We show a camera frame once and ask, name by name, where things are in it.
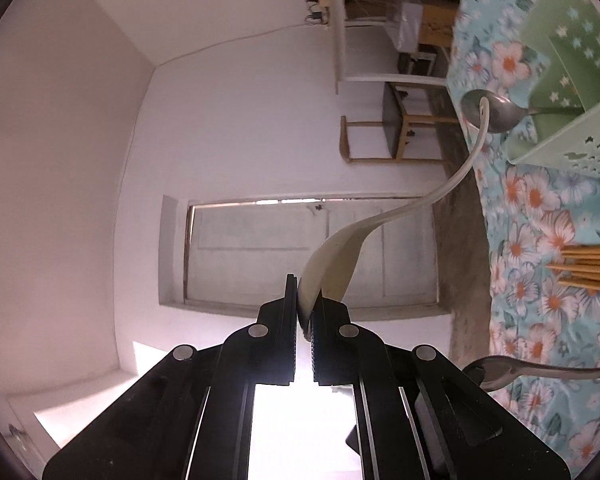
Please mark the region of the cream ladle spoon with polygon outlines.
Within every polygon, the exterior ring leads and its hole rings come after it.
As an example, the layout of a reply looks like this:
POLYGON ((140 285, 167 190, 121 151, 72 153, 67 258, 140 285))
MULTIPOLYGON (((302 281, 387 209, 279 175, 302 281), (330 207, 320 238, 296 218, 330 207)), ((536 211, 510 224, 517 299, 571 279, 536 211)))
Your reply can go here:
POLYGON ((491 105, 487 98, 479 101, 479 125, 474 147, 463 165, 446 182, 414 202, 382 214, 354 222, 332 234, 312 254, 302 271, 298 286, 298 318, 306 339, 310 338, 310 319, 319 294, 340 301, 346 293, 362 246, 367 237, 384 224, 414 214, 432 206, 449 195, 464 180, 479 155, 491 119, 491 105))

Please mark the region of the wooden chopstick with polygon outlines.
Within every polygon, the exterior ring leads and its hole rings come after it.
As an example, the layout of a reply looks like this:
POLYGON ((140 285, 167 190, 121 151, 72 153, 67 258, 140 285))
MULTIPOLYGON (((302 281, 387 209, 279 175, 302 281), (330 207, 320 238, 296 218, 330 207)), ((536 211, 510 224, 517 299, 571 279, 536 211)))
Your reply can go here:
POLYGON ((589 280, 588 278, 560 278, 558 283, 562 286, 580 287, 600 292, 600 281, 589 280))
POLYGON ((562 255, 571 259, 600 259, 600 245, 568 246, 562 255))
POLYGON ((587 273, 587 274, 600 274, 600 266, 593 266, 592 264, 565 264, 565 263, 549 263, 546 265, 547 269, 555 271, 567 271, 571 273, 587 273))

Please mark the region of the metal spoon on table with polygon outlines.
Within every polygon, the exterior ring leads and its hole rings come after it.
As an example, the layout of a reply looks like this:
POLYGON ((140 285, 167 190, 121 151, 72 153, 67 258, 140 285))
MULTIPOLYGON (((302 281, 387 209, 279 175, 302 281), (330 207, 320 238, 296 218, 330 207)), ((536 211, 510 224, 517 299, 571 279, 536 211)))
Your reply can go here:
POLYGON ((509 356, 486 356, 463 368, 475 384, 486 392, 500 390, 521 376, 560 380, 600 379, 600 367, 563 367, 517 360, 509 356))

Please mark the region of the white door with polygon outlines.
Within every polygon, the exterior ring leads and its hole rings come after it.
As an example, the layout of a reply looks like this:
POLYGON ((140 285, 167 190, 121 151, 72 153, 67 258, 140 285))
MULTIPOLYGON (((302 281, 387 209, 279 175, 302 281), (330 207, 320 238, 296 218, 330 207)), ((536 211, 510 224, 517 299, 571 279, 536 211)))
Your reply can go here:
MULTIPOLYGON (((187 299, 236 308, 279 297, 329 235, 403 200, 259 200, 197 208, 189 243, 187 299)), ((343 301, 351 308, 411 307, 438 300, 434 215, 429 207, 366 238, 343 301)))

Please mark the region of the floral turquoise tablecloth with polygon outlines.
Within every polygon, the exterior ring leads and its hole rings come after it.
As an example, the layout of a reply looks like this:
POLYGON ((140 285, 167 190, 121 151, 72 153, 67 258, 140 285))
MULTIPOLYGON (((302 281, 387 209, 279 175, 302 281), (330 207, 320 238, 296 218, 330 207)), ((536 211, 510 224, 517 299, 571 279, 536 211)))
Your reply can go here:
MULTIPOLYGON (((486 89, 527 105, 548 63, 520 39, 536 0, 460 0, 446 76, 451 100, 486 89)), ((600 244, 600 181, 514 165, 491 134, 474 163, 490 263, 489 350, 535 363, 600 366, 600 292, 562 286, 549 263, 600 244)), ((600 452, 600 380, 521 377, 494 399, 580 474, 600 452)))

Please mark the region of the wooden chair dark seat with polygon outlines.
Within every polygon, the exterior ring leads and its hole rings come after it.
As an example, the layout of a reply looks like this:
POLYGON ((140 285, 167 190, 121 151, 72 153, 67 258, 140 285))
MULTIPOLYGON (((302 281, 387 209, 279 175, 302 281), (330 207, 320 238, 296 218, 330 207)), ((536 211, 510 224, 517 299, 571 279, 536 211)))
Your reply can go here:
MULTIPOLYGON (((425 89, 426 84, 406 84, 406 88, 425 89)), ((408 142, 414 136, 415 128, 436 128, 437 125, 458 126, 456 117, 411 114, 403 102, 408 90, 400 90, 396 82, 384 83, 382 94, 381 120, 363 120, 350 122, 346 116, 340 117, 339 154, 347 164, 410 164, 410 165, 444 165, 443 159, 406 158, 404 156, 408 142), (349 142, 350 128, 382 128, 389 156, 388 157, 353 157, 349 142)))

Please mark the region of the metal spoon in basket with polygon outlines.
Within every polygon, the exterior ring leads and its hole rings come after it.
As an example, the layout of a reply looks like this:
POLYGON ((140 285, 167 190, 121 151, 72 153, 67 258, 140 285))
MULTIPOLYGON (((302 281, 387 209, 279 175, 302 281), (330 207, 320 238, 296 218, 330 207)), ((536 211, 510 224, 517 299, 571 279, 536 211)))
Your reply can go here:
POLYGON ((505 96, 482 89, 470 90, 460 99, 460 110, 466 122, 479 128, 483 101, 489 104, 488 132, 504 133, 512 130, 524 118, 533 115, 578 116, 584 112, 582 107, 530 107, 518 106, 505 96))

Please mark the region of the mint green utensil basket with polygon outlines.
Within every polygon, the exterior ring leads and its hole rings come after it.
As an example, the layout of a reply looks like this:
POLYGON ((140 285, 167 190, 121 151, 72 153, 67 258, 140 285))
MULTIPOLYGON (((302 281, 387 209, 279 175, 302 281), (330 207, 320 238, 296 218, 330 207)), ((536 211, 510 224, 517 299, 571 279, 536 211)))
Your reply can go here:
POLYGON ((535 142, 513 134, 514 165, 600 179, 600 14, 591 0, 536 0, 520 32, 548 67, 529 96, 535 142))

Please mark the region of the white side table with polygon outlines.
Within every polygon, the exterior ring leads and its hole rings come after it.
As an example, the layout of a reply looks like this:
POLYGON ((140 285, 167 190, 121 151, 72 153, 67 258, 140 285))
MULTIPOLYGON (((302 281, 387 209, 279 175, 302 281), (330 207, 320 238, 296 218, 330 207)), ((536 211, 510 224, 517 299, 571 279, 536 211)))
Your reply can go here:
POLYGON ((360 18, 348 21, 344 0, 329 0, 328 14, 336 93, 346 82, 445 86, 443 77, 400 74, 396 69, 399 52, 379 20, 360 18))

